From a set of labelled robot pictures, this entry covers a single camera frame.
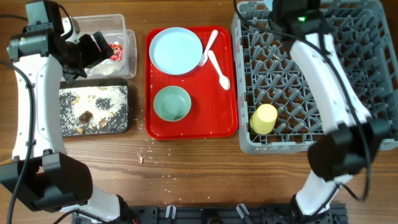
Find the light blue plate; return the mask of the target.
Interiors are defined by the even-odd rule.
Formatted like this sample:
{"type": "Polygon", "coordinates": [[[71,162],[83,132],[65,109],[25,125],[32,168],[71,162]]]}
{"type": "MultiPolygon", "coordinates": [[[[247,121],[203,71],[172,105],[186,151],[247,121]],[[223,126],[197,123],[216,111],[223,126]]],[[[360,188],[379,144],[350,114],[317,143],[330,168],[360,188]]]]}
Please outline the light blue plate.
{"type": "Polygon", "coordinates": [[[168,75],[183,75],[200,62],[203,46],[199,37],[186,28],[171,27],[151,40],[149,57],[153,65],[168,75]]]}

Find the white napkin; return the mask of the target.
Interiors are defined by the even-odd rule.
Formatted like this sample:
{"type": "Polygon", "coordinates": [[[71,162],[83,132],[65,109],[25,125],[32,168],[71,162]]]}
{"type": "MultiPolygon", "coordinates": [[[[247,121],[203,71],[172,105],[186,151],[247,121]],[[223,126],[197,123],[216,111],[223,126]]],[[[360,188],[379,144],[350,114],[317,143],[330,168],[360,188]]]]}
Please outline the white napkin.
{"type": "Polygon", "coordinates": [[[123,68],[123,61],[106,59],[93,68],[87,68],[85,71],[89,76],[110,76],[117,75],[123,68]]]}

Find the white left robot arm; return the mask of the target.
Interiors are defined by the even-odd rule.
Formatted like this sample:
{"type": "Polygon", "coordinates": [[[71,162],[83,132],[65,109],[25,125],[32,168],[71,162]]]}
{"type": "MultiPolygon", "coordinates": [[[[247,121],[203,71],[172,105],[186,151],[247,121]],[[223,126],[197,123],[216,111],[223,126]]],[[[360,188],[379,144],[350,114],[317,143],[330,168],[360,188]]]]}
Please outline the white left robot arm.
{"type": "Polygon", "coordinates": [[[68,156],[60,127],[61,81],[71,83],[85,71],[113,55],[101,32],[75,37],[77,24],[65,30],[69,15],[54,1],[25,5],[27,25],[7,46],[18,87],[17,138],[12,162],[1,166],[1,183],[16,202],[33,212],[58,212],[92,223],[137,223],[119,195],[93,184],[87,165],[68,156]]]}

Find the green bowl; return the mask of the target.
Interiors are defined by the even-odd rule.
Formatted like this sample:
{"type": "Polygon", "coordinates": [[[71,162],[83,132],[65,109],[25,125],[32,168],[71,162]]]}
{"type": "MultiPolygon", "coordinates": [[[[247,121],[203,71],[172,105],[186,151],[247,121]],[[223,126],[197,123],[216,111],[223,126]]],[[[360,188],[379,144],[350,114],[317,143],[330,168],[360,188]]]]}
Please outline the green bowl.
{"type": "Polygon", "coordinates": [[[192,99],[182,87],[167,86],[157,92],[154,97],[153,107],[160,119],[176,122],[189,114],[192,107],[192,99]]]}

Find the pink plastic fork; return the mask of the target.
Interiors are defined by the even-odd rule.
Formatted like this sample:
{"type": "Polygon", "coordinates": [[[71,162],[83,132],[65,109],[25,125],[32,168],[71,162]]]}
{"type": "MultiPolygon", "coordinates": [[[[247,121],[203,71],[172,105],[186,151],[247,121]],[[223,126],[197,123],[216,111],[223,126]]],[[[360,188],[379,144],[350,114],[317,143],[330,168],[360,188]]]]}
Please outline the pink plastic fork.
{"type": "Polygon", "coordinates": [[[198,64],[198,66],[202,67],[204,66],[204,64],[206,63],[206,61],[208,60],[208,52],[210,51],[213,43],[215,42],[216,38],[218,36],[218,31],[215,29],[211,32],[210,38],[208,40],[208,43],[205,47],[205,50],[201,56],[200,62],[198,64]]]}

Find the red snack wrapper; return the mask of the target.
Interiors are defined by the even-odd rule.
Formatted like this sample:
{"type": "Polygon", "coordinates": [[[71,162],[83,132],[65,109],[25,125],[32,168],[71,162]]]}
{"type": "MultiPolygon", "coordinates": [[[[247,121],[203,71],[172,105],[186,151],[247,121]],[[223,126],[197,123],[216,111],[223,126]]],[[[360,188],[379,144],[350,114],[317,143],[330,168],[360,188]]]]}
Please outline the red snack wrapper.
{"type": "Polygon", "coordinates": [[[110,59],[115,62],[120,62],[124,54],[124,46],[120,44],[110,44],[109,46],[114,52],[110,59]]]}

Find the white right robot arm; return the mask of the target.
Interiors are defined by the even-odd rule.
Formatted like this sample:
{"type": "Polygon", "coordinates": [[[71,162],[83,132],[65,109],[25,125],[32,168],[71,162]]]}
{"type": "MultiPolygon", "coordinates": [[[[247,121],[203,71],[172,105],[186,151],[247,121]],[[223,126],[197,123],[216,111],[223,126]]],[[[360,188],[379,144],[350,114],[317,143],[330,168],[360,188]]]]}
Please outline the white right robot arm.
{"type": "Polygon", "coordinates": [[[298,65],[325,134],[308,148],[310,174],[290,201],[291,223],[313,222],[325,216],[354,175],[371,171],[389,125],[372,119],[354,92],[319,1],[266,1],[266,6],[271,11],[263,31],[279,36],[298,65]]]}

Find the yellow cup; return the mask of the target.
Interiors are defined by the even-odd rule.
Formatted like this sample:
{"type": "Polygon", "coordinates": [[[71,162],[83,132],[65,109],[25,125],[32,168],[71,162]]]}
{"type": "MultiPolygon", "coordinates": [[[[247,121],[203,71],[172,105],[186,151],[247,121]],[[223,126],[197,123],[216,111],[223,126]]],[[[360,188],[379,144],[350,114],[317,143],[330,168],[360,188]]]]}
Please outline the yellow cup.
{"type": "Polygon", "coordinates": [[[251,116],[250,127],[257,134],[269,134],[274,129],[277,115],[278,112],[274,106],[270,104],[261,105],[251,116]]]}

